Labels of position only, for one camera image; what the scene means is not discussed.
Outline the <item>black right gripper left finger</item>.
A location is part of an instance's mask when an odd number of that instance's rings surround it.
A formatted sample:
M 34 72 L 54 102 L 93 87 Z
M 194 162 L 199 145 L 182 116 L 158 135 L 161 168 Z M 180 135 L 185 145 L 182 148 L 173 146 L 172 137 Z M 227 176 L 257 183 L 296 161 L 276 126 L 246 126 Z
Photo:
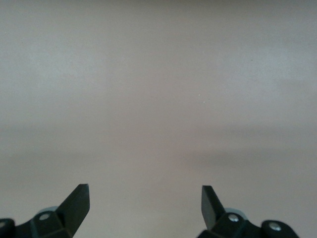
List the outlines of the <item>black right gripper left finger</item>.
M 79 184 L 59 206 L 45 208 L 21 225 L 1 218 L 0 238 L 73 238 L 89 210 L 89 185 Z

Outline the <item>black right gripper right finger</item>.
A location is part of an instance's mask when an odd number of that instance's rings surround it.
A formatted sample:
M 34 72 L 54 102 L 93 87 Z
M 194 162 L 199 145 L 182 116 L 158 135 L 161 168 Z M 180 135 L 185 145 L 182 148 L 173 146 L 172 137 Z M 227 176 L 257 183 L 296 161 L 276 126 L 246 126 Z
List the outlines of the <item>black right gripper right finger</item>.
M 252 224 L 235 209 L 225 209 L 212 186 L 202 186 L 201 211 L 206 225 L 197 238 L 299 238 L 286 223 L 265 220 Z

